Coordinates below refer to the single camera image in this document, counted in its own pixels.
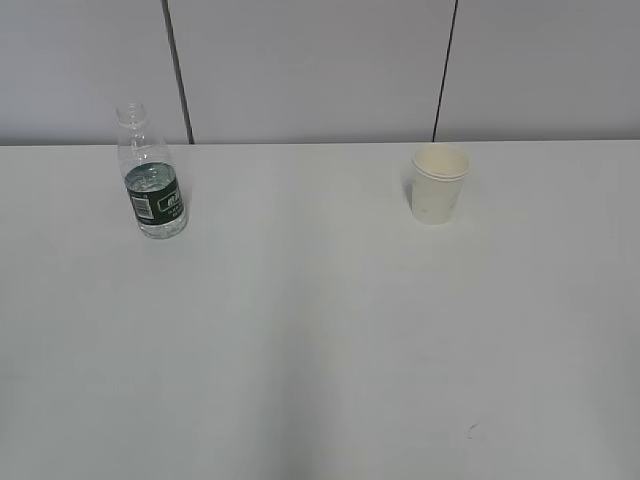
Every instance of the panel seam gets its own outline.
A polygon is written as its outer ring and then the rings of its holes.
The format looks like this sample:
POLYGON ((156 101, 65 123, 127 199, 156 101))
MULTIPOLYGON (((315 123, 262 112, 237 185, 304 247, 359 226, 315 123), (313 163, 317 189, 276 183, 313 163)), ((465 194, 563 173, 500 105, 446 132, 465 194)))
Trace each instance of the panel seam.
POLYGON ((193 145, 193 130, 191 128, 191 116, 189 115, 189 105, 187 104, 187 96, 184 93, 184 82, 182 81, 182 70, 180 69, 180 58, 178 57, 178 48, 176 47, 176 38, 173 34, 173 22, 171 21, 171 13, 169 12, 169 0, 160 0, 162 3, 162 14, 164 15, 164 24, 167 29, 167 40, 169 42, 169 50, 171 51, 171 61, 173 62, 173 72, 176 76, 178 85, 178 95, 180 96, 180 106, 182 108, 182 118, 184 120, 184 128, 187 131, 187 140, 193 145))
POLYGON ((447 83, 447 71, 449 69, 449 57, 451 56, 451 44, 453 43, 453 30, 456 27, 456 18, 458 17, 458 0, 453 5, 453 15, 451 17, 451 29, 449 30, 449 43, 447 44, 447 54, 444 59, 444 68, 442 69, 442 81, 440 83, 440 94, 438 95, 438 108, 436 110, 436 118, 433 123, 433 135, 431 141, 436 141, 438 134, 438 123, 440 122, 440 109, 442 108, 442 98, 444 96, 444 87, 447 83))

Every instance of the white paper cup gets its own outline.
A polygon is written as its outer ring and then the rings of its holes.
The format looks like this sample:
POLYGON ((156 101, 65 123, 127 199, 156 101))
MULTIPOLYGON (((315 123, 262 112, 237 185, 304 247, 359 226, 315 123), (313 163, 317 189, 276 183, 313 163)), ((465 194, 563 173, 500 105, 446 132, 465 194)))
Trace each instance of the white paper cup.
POLYGON ((411 181, 413 215, 427 225, 448 222, 468 171, 469 157, 464 150, 444 143, 418 150, 411 181))

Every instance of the table surface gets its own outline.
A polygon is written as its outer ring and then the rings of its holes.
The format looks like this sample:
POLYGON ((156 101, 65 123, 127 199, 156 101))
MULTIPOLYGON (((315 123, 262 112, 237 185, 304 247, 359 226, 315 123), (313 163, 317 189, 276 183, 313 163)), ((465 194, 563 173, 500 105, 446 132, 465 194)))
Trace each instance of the table surface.
POLYGON ((7 480, 637 480, 640 142, 173 149, 178 237, 115 147, 2 147, 7 480))

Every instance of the bottle opening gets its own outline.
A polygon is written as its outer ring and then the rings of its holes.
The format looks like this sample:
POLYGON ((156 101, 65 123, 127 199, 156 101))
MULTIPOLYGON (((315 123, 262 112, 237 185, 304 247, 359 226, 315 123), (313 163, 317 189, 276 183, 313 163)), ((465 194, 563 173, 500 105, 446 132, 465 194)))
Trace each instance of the bottle opening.
POLYGON ((147 123, 147 112, 140 102, 132 102, 116 108, 118 123, 126 128, 138 128, 147 123))

